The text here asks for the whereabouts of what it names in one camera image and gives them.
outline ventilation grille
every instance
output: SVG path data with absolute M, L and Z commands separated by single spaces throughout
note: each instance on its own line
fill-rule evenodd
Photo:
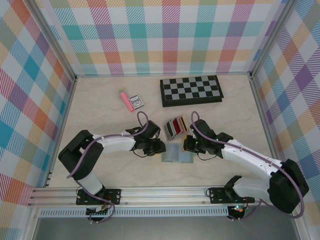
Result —
M 95 213 L 95 216 L 106 215 Z M 227 206 L 196 207 L 118 207 L 114 217 L 202 217 L 227 216 Z M 88 217 L 85 208 L 42 208 L 41 218 L 82 218 Z

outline checkered board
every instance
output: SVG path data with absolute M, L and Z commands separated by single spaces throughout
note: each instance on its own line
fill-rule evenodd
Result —
M 163 107 L 217 103 L 224 97 L 216 75 L 163 79 L 160 91 Z

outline chessboard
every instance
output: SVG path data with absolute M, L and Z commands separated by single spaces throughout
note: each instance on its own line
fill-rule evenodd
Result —
M 163 107 L 217 103 L 224 97 L 216 75 L 163 79 L 160 91 Z

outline marble tabletop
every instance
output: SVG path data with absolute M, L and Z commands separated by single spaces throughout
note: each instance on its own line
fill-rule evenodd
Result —
M 197 111 L 217 134 L 225 132 L 244 146 L 271 156 L 246 75 L 218 76 L 222 102 L 163 108 L 159 80 L 176 77 L 184 76 L 79 78 L 59 151 L 81 130 L 107 135 L 139 126 L 138 110 L 129 112 L 117 95 L 117 88 L 122 86 L 129 96 L 140 95 L 145 106 L 139 110 L 159 126 L 182 114 L 191 124 L 191 112 Z M 159 137 L 166 142 L 163 130 Z M 226 184 L 234 175 L 258 178 L 240 164 L 219 157 L 202 161 L 194 156 L 194 163 L 172 163 L 162 162 L 161 155 L 139 158 L 127 151 L 101 155 L 93 171 L 108 187 L 217 186 Z M 72 178 L 66 179 L 67 175 L 57 159 L 49 187 L 77 187 Z

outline colorful checkered backdrop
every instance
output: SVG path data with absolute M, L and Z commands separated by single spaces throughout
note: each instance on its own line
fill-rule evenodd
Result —
M 66 75 L 22 0 L 0 1 L 0 239 L 14 240 L 41 187 L 70 95 Z
M 280 157 L 298 161 L 309 184 L 309 229 L 320 234 L 320 0 L 299 1 L 257 78 Z
M 115 75 L 247 72 L 285 0 L 37 2 L 76 73 Z

